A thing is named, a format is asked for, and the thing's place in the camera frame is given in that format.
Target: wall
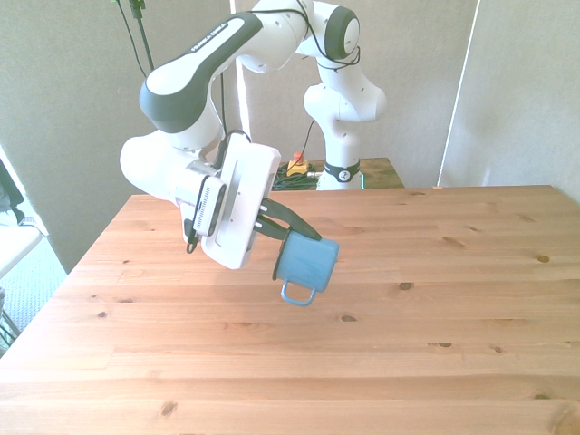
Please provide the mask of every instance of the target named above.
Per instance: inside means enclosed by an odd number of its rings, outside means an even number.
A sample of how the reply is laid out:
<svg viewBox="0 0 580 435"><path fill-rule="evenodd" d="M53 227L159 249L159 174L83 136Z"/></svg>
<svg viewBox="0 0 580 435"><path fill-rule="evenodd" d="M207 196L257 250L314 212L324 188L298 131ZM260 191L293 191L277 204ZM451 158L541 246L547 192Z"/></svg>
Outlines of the wall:
<svg viewBox="0 0 580 435"><path fill-rule="evenodd" d="M229 15L228 0L146 3L156 65ZM122 4L141 47L129 4ZM1 11L0 145L68 272L138 193L121 174L119 153L129 137L154 130L139 108L143 77L119 8L108 0L2 0ZM141 59L146 68L142 51Z"/></svg>
<svg viewBox="0 0 580 435"><path fill-rule="evenodd" d="M237 0L237 10L257 2ZM388 157L407 187L434 186L449 133L476 0L333 0L361 21L362 67L382 87L389 108L382 119L353 124L363 157ZM245 70L255 141L278 147L288 161L302 149L310 118L303 98L320 82L313 59L295 58L281 71ZM308 159L324 158L314 129Z"/></svg>
<svg viewBox="0 0 580 435"><path fill-rule="evenodd" d="M580 202L580 3L481 0L442 186L551 184Z"/></svg>

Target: table surface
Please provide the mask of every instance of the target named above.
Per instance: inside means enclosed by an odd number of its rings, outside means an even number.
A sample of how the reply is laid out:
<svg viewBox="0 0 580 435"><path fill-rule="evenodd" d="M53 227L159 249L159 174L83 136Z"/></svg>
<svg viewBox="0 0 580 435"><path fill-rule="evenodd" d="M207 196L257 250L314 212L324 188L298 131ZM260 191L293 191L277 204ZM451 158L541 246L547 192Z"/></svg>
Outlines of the table surface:
<svg viewBox="0 0 580 435"><path fill-rule="evenodd" d="M276 192L341 245L229 271L132 197L0 360L3 434L580 433L580 208L550 187Z"/></svg>

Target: mug handle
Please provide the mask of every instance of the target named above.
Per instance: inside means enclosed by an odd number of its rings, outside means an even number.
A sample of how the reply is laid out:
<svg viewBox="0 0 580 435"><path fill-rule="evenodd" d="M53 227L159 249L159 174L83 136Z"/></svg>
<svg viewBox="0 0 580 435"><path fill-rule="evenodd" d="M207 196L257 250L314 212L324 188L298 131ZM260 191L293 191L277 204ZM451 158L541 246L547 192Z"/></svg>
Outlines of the mug handle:
<svg viewBox="0 0 580 435"><path fill-rule="evenodd" d="M296 301L295 299L288 297L288 295L286 294L287 288L288 288L288 280L285 279L284 283L282 284L282 299L284 299L285 301L287 301L288 303L293 304L293 305L308 306L313 302L314 297L316 296L316 289L313 288L312 293L310 294L310 299L308 299L305 302Z"/></svg>

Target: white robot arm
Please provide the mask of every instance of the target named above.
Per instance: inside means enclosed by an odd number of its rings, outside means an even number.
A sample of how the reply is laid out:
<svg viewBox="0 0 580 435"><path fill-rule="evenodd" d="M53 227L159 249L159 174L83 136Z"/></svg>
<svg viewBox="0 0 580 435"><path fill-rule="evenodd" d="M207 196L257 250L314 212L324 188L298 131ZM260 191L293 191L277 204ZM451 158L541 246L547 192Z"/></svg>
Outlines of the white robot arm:
<svg viewBox="0 0 580 435"><path fill-rule="evenodd" d="M267 199L280 163L277 150L238 140L223 165L206 161L226 136L211 83L236 58L254 72L269 73L296 51L316 57L323 84L310 88L304 102L326 140L321 183L325 189L356 189L357 182L360 187L358 140L341 122L374 121L386 98L358 65L358 34L349 9L312 0L261 0L147 77L140 106L158 130L126 142L121 169L138 188L179 207L188 251L201 240L208 256L236 269L249 260L256 231L283 239L293 229L320 238L296 214Z"/></svg>

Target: black cable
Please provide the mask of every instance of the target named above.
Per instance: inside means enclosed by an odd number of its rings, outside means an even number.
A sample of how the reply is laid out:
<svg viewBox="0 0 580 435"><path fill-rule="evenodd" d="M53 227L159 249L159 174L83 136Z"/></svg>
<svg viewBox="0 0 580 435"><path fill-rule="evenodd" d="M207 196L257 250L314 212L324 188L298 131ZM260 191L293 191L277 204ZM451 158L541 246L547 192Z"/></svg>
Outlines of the black cable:
<svg viewBox="0 0 580 435"><path fill-rule="evenodd" d="M306 140L304 141L304 146L302 148L301 155L304 156L306 151L306 146L308 145L308 140L310 139L310 132L314 126L315 120L310 123L310 127L308 128L308 133L306 134ZM293 174L291 176L287 176L288 170L293 168L296 164L296 161L292 166L288 168L288 163L282 165L277 173L275 174L274 185L272 186L272 190L306 190L313 186L316 186L318 183L317 178L308 177L307 174ZM308 165L308 172L314 172L314 166Z"/></svg>
<svg viewBox="0 0 580 435"><path fill-rule="evenodd" d="M230 130L230 131L227 133L227 135L226 135L226 138L225 138L224 140L228 140L228 139L230 138L230 136L231 136L232 134L234 134L234 133L241 134L242 136L246 136L246 139L247 139L247 141L248 141L248 142L251 142L251 141L252 141L252 138L250 138L249 134L247 134L247 133L246 133L245 131L243 131L243 130Z"/></svg>
<svg viewBox="0 0 580 435"><path fill-rule="evenodd" d="M312 128L314 126L314 123L316 122L316 120L312 120L312 122L310 123L310 127L308 128L308 133L306 134L306 140L304 141L304 146L302 148L302 153L300 154L302 157L304 157L305 151L306 151L306 145L308 145L308 139L310 139L310 131L312 131ZM291 168L293 168L296 163L298 162L298 160L296 160L294 162L294 165L292 165L290 168L288 168L288 170L290 170Z"/></svg>
<svg viewBox="0 0 580 435"><path fill-rule="evenodd" d="M139 30L141 31L141 38L143 39L143 45L145 45L145 53L147 54L147 60L149 61L149 68L153 71L155 67L153 66L153 59L151 59L151 51L149 50L149 43L147 42L147 36L145 35L145 29L143 28L143 22L140 18L137 18L137 24L139 24Z"/></svg>
<svg viewBox="0 0 580 435"><path fill-rule="evenodd" d="M310 31L310 33L312 34L312 37L314 38L314 43L316 44L316 48L318 48L318 51L320 52L320 54L327 60L334 62L334 63L338 63L342 66L337 67L337 68L331 68L331 67L327 67L327 66L322 66L320 65L320 63L318 63L322 68L325 68L326 70L341 70L342 68L346 68L347 66L351 66L351 65L356 65L357 63L359 63L361 61L361 49L359 47L358 53L356 55L356 57L354 58L354 60L352 62L342 62L342 61L337 61L331 57L329 57L322 49L320 42L318 41L318 38L316 37L316 33L314 32L314 28L312 27L312 24L310 23L310 19L308 18L308 13L306 12L304 6L300 3L299 0L296 0L296 2L298 3L298 5L300 5L300 8L302 9L303 12L297 11L295 9L277 9L277 10L265 10L265 11L248 11L251 14L282 14L282 13L292 13L292 14L298 14L300 16L302 16L302 18L304 19L304 21L306 22L306 27L308 28L308 30Z"/></svg>
<svg viewBox="0 0 580 435"><path fill-rule="evenodd" d="M224 164L224 160L226 158L226 152L227 152L227 145L229 144L229 138L234 133L246 136L246 139L248 142L252 141L252 138L250 138L249 135L243 130L231 130L231 131L229 131L226 134L226 137L219 143L219 148L217 149L217 155L216 155L216 158L214 159L214 164L212 165L214 167L214 169L220 170L222 165Z"/></svg>
<svg viewBox="0 0 580 435"><path fill-rule="evenodd" d="M137 54L137 48L135 47L135 41L133 40L133 35L131 33L131 29L129 28L129 23L127 23L127 17L125 16L125 13L123 12L123 8L121 6L121 0L116 0L116 1L117 1L117 5L119 6L119 10L121 11L123 21L125 22L125 26L127 27L127 32L129 32L130 43L133 46L133 52L135 52L135 59L137 59L137 64L139 65L139 69L143 73L143 77L147 77L147 74L143 71L143 67L141 66L141 62L139 60L139 55Z"/></svg>

